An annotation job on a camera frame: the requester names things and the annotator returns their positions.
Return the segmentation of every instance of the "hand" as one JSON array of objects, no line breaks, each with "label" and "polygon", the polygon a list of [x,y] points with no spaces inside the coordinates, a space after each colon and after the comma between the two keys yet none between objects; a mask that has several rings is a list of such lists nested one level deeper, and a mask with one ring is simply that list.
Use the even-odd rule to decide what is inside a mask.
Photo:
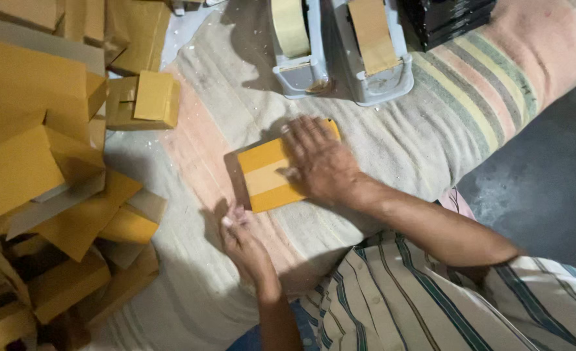
[{"label": "hand", "polygon": [[268,251],[252,233],[250,212],[231,205],[221,220],[223,250],[245,280],[252,280],[258,294],[281,294],[281,286]]},{"label": "hand", "polygon": [[323,120],[299,117],[282,132],[294,162],[288,176],[302,184],[306,195],[328,205],[350,202],[352,189],[366,175]]}]

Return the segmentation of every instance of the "right hand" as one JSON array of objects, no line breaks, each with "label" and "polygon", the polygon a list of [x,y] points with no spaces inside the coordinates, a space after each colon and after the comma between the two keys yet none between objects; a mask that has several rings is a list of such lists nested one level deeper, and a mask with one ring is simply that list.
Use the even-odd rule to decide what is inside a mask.
[{"label": "right hand", "polygon": [[299,117],[282,128],[291,153],[294,177],[306,195],[327,205],[350,202],[355,185],[364,177],[351,151],[319,117]]}]

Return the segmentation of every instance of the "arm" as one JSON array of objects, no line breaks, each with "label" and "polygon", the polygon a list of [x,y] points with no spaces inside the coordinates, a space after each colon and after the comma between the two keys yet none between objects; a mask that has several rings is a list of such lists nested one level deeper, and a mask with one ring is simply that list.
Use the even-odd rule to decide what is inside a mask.
[{"label": "arm", "polygon": [[363,173],[320,119],[292,121],[284,129],[284,141],[296,165],[291,173],[311,198],[377,218],[443,264],[489,266],[518,256],[518,248],[495,231]]},{"label": "arm", "polygon": [[264,350],[302,350],[297,322],[273,262],[250,223],[243,208],[231,207],[221,220],[221,239],[240,274],[255,284]]}]

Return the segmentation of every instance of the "packing tape roll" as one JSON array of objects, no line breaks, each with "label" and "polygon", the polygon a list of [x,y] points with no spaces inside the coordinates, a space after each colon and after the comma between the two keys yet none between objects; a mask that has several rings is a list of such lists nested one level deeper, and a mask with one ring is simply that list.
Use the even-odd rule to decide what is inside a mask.
[{"label": "packing tape roll", "polygon": [[301,0],[271,0],[270,11],[279,46],[288,58],[310,52]]}]

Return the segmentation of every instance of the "striped shirt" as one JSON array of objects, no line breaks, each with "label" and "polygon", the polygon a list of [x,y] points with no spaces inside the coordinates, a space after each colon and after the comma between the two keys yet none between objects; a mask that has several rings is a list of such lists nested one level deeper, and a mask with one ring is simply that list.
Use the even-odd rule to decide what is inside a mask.
[{"label": "striped shirt", "polygon": [[301,304],[322,350],[576,350],[576,269],[519,257],[481,291],[393,231]]}]

